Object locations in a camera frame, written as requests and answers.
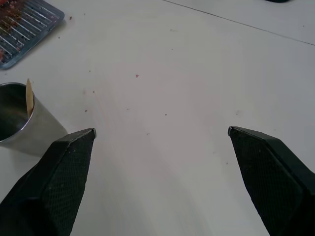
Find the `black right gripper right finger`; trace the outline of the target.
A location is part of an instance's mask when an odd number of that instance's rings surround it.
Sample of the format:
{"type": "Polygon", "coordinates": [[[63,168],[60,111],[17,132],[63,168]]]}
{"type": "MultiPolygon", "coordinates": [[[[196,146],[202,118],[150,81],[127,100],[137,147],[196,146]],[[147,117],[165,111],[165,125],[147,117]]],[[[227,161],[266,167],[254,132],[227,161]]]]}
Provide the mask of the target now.
{"type": "Polygon", "coordinates": [[[228,129],[246,190],[270,236],[315,236],[315,173],[280,139],[228,129]]]}

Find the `ribbed metal tray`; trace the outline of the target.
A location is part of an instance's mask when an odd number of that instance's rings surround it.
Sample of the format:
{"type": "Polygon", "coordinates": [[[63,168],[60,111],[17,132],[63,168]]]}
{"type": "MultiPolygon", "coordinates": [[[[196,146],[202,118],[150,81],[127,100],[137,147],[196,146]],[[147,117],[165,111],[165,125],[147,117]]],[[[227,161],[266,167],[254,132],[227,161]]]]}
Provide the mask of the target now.
{"type": "Polygon", "coordinates": [[[63,19],[45,0],[0,0],[0,70],[14,66],[63,19]]]}

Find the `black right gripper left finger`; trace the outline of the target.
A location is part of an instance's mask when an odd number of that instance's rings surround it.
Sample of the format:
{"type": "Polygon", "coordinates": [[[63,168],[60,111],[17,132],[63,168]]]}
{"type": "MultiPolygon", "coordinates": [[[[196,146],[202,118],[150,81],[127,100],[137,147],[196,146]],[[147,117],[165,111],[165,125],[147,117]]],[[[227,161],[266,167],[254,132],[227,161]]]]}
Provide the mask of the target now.
{"type": "Polygon", "coordinates": [[[89,128],[50,145],[0,203],[0,236],[70,236],[95,138],[89,128]]]}

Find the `wooden stick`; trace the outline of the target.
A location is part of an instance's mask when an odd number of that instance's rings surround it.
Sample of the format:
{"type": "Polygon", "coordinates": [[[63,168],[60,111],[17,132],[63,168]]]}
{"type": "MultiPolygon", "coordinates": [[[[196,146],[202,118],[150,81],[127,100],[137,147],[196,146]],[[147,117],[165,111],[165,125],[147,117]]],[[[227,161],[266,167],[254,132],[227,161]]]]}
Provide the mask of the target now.
{"type": "Polygon", "coordinates": [[[30,79],[27,79],[27,83],[26,83],[26,105],[27,105],[28,118],[30,118],[32,115],[33,108],[34,108],[34,98],[33,98],[32,84],[30,82],[30,79]]]}

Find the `silver metal cup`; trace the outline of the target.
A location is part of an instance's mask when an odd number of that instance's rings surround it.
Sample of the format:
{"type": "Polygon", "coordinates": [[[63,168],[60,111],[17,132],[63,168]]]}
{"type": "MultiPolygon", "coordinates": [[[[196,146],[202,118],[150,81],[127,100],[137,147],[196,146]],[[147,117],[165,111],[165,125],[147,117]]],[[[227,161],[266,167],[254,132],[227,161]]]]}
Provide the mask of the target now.
{"type": "Polygon", "coordinates": [[[33,101],[28,116],[26,85],[0,84],[0,147],[41,157],[54,141],[67,135],[36,97],[33,101]]]}

